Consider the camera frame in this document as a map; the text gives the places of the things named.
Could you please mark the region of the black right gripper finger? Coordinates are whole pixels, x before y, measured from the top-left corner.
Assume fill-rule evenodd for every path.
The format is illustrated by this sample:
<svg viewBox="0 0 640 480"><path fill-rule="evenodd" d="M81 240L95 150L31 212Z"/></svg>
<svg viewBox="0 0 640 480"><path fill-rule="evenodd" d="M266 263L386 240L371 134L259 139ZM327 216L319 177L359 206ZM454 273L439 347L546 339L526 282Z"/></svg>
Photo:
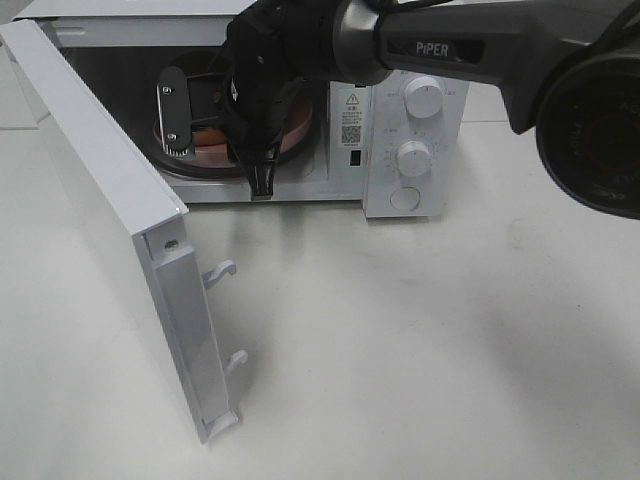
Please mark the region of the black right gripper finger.
<svg viewBox="0 0 640 480"><path fill-rule="evenodd" d="M268 144L232 144L232 152L248 181L252 200L272 198L281 145L280 139Z"/></svg>

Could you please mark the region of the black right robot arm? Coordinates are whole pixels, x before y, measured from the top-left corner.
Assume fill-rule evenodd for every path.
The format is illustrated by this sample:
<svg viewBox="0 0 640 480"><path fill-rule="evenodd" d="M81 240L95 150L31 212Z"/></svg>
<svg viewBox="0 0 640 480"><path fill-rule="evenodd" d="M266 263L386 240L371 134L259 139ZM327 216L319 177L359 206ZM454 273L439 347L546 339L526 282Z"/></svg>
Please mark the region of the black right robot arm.
<svg viewBox="0 0 640 480"><path fill-rule="evenodd" d="M635 1L257 1L227 26L222 55L224 73L188 81L192 122L223 131L256 198L273 193L305 81L373 86L405 70L497 87L565 193L639 215Z"/></svg>

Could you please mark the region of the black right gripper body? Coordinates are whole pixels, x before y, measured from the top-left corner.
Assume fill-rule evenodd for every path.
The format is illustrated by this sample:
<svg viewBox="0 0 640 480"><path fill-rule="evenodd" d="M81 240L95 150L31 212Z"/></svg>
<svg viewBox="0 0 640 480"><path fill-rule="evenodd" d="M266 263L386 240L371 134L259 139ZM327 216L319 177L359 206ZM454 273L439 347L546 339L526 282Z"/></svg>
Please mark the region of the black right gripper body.
<svg viewBox="0 0 640 480"><path fill-rule="evenodd" d="M278 162L287 116L307 80L342 81L340 1L257 1L226 28L225 70L187 81L192 125L215 126L236 165Z"/></svg>

